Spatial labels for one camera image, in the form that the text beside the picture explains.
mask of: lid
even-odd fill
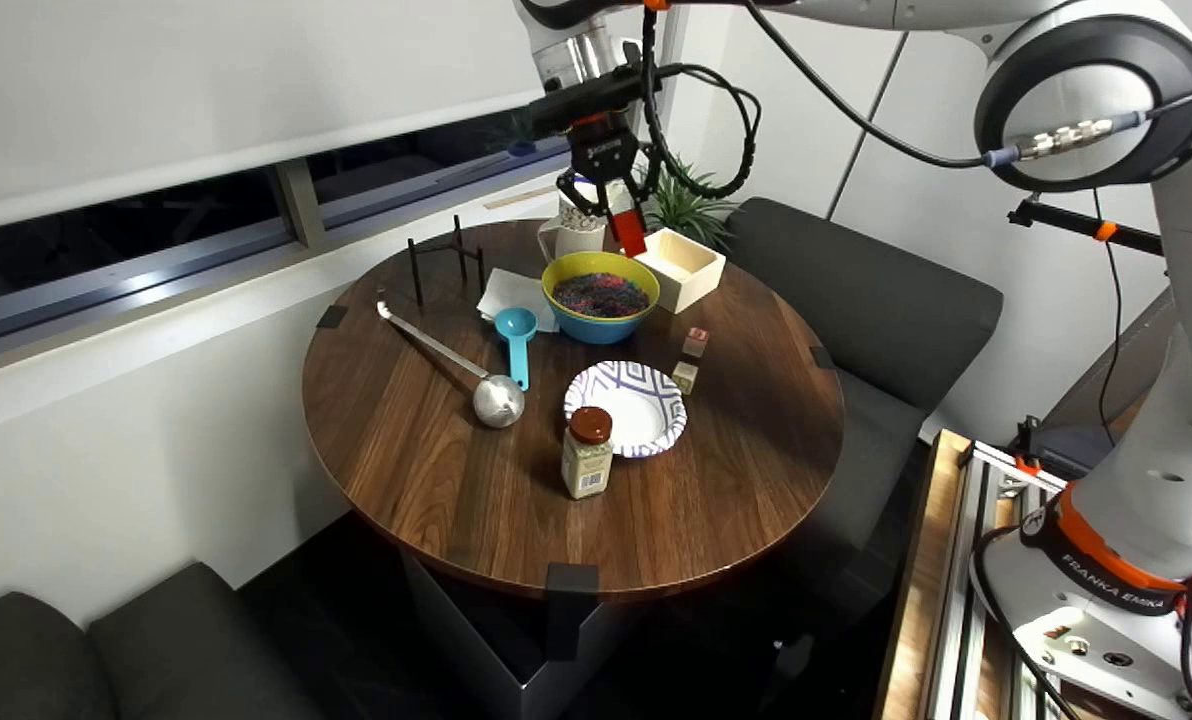
[[[582,404],[582,408],[575,408],[575,411],[568,415],[568,433],[571,433],[571,441],[579,441],[579,444],[608,444],[608,435],[612,435],[612,415],[608,415],[603,408],[597,408],[597,404]]]

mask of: metal ladle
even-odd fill
[[[463,366],[463,372],[477,376],[471,411],[477,411],[478,423],[488,423],[488,428],[513,428],[523,415],[523,393],[515,388],[513,376],[488,376],[469,357],[451,350],[436,336],[429,336],[429,331],[412,327],[406,320],[391,314],[383,299],[375,299],[372,306],[379,310],[379,320],[397,325],[417,343],[438,350],[442,360],[451,360],[456,366]]]

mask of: spoon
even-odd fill
[[[502,306],[492,327],[499,339],[509,339],[509,366],[521,393],[529,393],[529,339],[540,327],[540,320],[529,306]]]
[[[429,343],[430,350],[438,350],[442,360],[451,360],[456,366],[477,376],[471,411],[477,411],[478,423],[513,428],[523,415],[523,393],[515,388],[513,376],[488,376],[469,357],[451,350],[436,336],[429,336],[429,331],[412,327],[406,320],[391,314],[383,299],[375,299],[372,306],[379,310],[379,320],[397,325],[405,336]]]

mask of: condiment bottle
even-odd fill
[[[612,415],[597,404],[582,404],[562,423],[562,452],[560,452],[560,476],[568,497],[597,497],[608,482],[612,466]]]

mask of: small cup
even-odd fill
[[[540,225],[536,239],[540,239],[540,253],[545,258],[556,258],[556,255],[571,255],[571,253],[598,253],[603,249],[603,215],[582,215],[582,219],[546,219]]]

